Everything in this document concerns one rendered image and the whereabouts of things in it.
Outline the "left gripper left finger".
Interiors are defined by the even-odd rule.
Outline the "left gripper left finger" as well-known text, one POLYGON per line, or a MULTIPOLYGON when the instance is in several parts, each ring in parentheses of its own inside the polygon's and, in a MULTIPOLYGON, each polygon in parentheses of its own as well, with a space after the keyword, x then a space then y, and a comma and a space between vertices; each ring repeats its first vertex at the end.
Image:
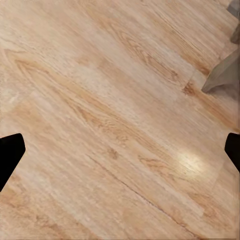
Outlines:
POLYGON ((21 133, 0 138, 0 192, 26 151, 21 133))

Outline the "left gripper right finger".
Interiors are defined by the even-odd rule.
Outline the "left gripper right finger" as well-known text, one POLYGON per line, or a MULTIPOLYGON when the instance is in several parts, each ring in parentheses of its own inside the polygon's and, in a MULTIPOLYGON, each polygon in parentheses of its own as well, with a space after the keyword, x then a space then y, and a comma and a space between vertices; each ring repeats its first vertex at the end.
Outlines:
POLYGON ((229 133, 224 150, 240 172, 240 134, 229 133))

